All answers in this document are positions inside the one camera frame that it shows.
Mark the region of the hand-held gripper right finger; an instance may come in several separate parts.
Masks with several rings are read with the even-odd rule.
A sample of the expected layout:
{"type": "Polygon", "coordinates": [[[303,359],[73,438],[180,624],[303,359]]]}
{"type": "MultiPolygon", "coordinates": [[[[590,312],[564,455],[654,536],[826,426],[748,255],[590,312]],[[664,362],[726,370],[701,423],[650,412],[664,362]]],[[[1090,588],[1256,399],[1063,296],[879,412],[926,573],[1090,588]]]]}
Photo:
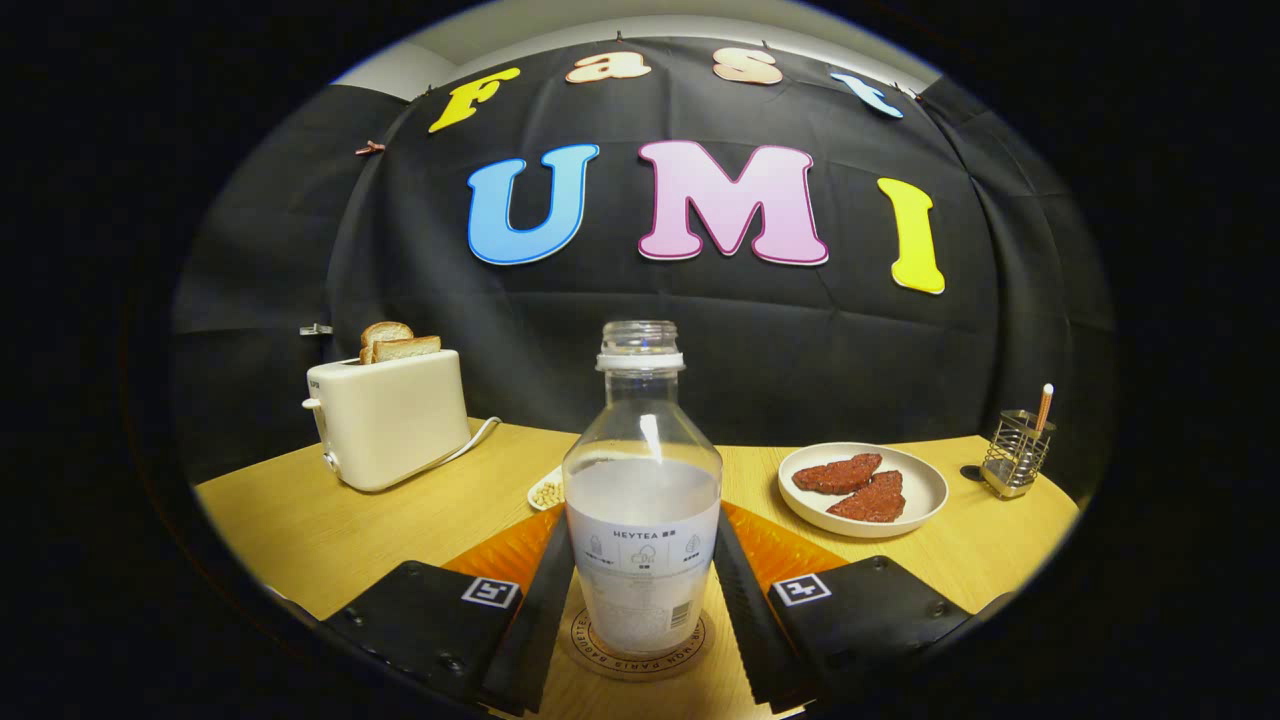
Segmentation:
{"type": "Polygon", "coordinates": [[[847,561],[735,503],[714,564],[753,698],[776,712],[870,697],[973,624],[892,559],[847,561]]]}

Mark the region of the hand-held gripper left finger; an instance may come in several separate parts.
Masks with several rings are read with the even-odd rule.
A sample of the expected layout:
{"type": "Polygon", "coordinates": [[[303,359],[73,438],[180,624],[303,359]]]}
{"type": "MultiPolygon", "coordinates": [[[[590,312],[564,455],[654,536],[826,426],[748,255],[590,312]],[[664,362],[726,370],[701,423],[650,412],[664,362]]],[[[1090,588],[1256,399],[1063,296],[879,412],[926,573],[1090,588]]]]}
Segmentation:
{"type": "Polygon", "coordinates": [[[433,694],[522,716],[541,706],[572,575],[558,505],[440,566],[401,562],[321,629],[433,694]]]}

